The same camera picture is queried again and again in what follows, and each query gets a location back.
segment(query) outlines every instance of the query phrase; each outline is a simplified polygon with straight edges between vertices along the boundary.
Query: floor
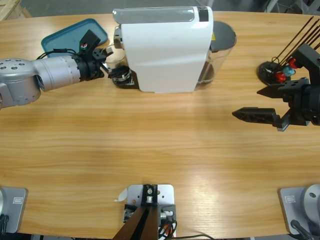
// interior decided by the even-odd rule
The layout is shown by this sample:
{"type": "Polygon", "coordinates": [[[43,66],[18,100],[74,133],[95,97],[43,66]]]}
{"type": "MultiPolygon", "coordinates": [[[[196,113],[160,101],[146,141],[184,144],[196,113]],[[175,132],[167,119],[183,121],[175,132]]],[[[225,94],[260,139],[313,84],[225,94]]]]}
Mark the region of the floor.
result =
{"type": "MultiPolygon", "coordinates": [[[[279,9],[285,11],[282,5],[291,4],[292,0],[282,0],[279,9]]],[[[197,6],[205,5],[206,0],[22,0],[33,17],[61,16],[78,14],[110,14],[115,8],[163,7],[163,6],[197,6]]],[[[268,0],[214,0],[215,11],[244,11],[263,12],[268,0]]],[[[39,240],[39,235],[32,236],[32,240],[39,240]]],[[[288,235],[266,236],[251,238],[255,240],[293,240],[288,235]]],[[[45,236],[44,240],[71,240],[69,237],[45,236]]]]}

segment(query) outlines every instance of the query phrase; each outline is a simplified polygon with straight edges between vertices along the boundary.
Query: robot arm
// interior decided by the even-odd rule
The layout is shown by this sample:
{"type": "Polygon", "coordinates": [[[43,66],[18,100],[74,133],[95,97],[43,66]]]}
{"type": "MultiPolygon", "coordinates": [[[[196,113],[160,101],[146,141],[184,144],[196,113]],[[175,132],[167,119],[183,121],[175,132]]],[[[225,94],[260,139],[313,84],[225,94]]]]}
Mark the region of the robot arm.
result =
{"type": "Polygon", "coordinates": [[[95,49],[100,39],[90,30],[80,41],[79,52],[72,49],[54,49],[37,60],[19,58],[0,60],[0,109],[26,105],[36,101],[41,91],[50,91],[82,81],[103,78],[101,71],[109,54],[95,49]],[[72,55],[44,58],[51,53],[72,55]]]}
{"type": "Polygon", "coordinates": [[[289,110],[280,117],[274,108],[243,107],[232,114],[245,122],[271,124],[284,131],[290,124],[307,126],[309,122],[320,125],[320,54],[307,44],[301,45],[293,54],[297,67],[309,71],[309,79],[271,84],[257,93],[268,98],[282,99],[289,110]]]}

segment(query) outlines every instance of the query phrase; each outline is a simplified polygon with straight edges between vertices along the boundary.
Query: red ball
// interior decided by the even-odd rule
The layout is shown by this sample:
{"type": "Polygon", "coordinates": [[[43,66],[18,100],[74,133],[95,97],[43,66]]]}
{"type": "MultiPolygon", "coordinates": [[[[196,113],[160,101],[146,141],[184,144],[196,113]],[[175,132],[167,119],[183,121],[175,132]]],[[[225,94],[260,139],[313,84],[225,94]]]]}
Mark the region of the red ball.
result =
{"type": "Polygon", "coordinates": [[[286,76],[283,72],[279,71],[275,74],[276,81],[278,83],[284,83],[286,81],[286,76]]]}

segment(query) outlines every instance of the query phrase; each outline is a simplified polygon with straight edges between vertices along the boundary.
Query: black cable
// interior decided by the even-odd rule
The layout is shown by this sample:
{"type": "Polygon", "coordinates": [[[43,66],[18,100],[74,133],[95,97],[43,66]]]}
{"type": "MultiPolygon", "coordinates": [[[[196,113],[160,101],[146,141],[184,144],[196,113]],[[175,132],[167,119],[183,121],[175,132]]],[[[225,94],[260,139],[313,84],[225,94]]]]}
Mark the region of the black cable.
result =
{"type": "Polygon", "coordinates": [[[160,239],[162,237],[164,239],[168,239],[168,238],[173,237],[173,235],[174,235],[174,233],[175,233],[175,231],[177,229],[177,226],[178,226],[178,222],[176,220],[165,221],[163,224],[160,225],[160,228],[158,230],[158,239],[160,239]]]}
{"type": "Polygon", "coordinates": [[[301,235],[301,237],[305,240],[314,240],[314,236],[306,229],[304,229],[297,220],[291,221],[291,226],[297,230],[297,232],[301,235]]]}
{"type": "Polygon", "coordinates": [[[207,234],[198,234],[198,235],[192,235],[192,236],[177,236],[177,237],[169,237],[169,238],[166,238],[166,239],[194,239],[194,238],[199,238],[199,237],[205,237],[205,238],[208,238],[208,239],[211,239],[211,240],[216,240],[214,239],[212,236],[209,236],[207,234]]]}
{"type": "Polygon", "coordinates": [[[71,49],[71,48],[54,48],[52,51],[47,51],[42,53],[40,56],[38,56],[36,59],[43,59],[44,57],[50,55],[50,54],[54,54],[54,53],[67,53],[67,54],[75,54],[78,55],[76,53],[75,50],[71,49]]]}

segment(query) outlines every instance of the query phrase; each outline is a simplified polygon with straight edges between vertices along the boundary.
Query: table surface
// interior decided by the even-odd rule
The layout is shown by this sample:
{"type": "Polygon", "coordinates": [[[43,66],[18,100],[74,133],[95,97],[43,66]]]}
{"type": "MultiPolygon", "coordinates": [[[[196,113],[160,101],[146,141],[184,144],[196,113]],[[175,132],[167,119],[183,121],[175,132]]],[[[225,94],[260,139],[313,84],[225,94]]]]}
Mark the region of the table surface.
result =
{"type": "MultiPolygon", "coordinates": [[[[231,112],[244,106],[288,109],[256,94],[256,67],[276,56],[309,16],[215,12],[237,44],[214,82],[192,93],[116,88],[108,78],[42,93],[0,111],[0,186],[29,191],[20,232],[112,238],[132,184],[174,186],[179,236],[285,234],[277,190],[320,182],[319,131],[277,132],[231,112]]],[[[86,18],[110,39],[112,15],[38,17],[0,22],[0,59],[33,60],[41,40],[86,18]]],[[[296,78],[308,73],[298,70],[296,78]]]]}

